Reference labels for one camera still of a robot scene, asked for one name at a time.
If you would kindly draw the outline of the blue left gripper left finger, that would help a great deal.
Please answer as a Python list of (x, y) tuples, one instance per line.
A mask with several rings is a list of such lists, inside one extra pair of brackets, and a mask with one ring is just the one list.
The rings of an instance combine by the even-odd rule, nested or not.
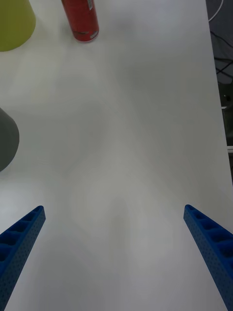
[(0, 310), (3, 311), (46, 220), (37, 206), (0, 235)]

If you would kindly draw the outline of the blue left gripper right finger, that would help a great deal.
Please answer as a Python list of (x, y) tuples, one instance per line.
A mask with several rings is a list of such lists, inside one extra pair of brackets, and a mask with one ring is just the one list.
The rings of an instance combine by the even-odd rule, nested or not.
[(233, 235), (191, 205), (183, 219), (205, 261), (227, 310), (233, 310)]

